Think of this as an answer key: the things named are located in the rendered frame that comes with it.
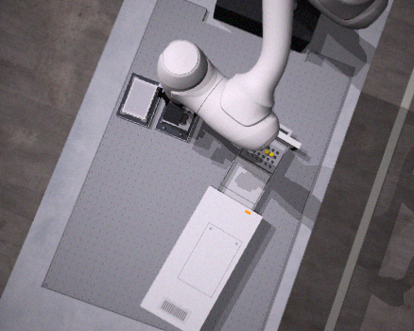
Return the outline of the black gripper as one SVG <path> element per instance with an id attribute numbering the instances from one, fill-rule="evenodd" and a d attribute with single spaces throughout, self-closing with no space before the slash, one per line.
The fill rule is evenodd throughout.
<path id="1" fill-rule="evenodd" d="M 167 106 L 167 104 L 169 103 L 170 99 L 166 96 L 166 94 L 165 94 L 165 92 L 164 92 L 164 89 L 163 89 L 163 87 L 161 86 L 161 84 L 160 84 L 160 83 L 159 83 L 159 86 L 158 86 L 157 90 L 159 91 L 159 93 L 158 93 L 157 97 L 162 98 L 162 99 L 164 100 L 164 102 L 165 102 L 165 106 Z M 172 102 L 173 102 L 173 101 L 172 101 Z M 173 102 L 173 103 L 174 103 L 174 102 Z M 177 104 L 177 103 L 174 103 L 174 104 L 176 104 L 176 105 L 178 105 L 178 106 L 184 106 L 184 105 L 182 105 L 182 104 Z M 197 116 L 198 116 L 198 115 L 197 115 L 196 113 L 194 113 L 194 117 L 197 117 Z"/>

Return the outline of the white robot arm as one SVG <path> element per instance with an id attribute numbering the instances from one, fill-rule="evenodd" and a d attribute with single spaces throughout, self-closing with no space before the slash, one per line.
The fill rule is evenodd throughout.
<path id="1" fill-rule="evenodd" d="M 249 72 L 228 79 L 192 42 L 177 40 L 160 55 L 158 79 L 166 96 L 196 113 L 210 128 L 246 150 L 262 150 L 279 134 L 272 111 L 274 91 L 285 71 L 298 0 L 263 1 L 263 44 Z M 388 0 L 308 0 L 336 24 L 363 29 L 375 22 Z M 184 108 L 168 103 L 163 120 L 186 123 Z"/>

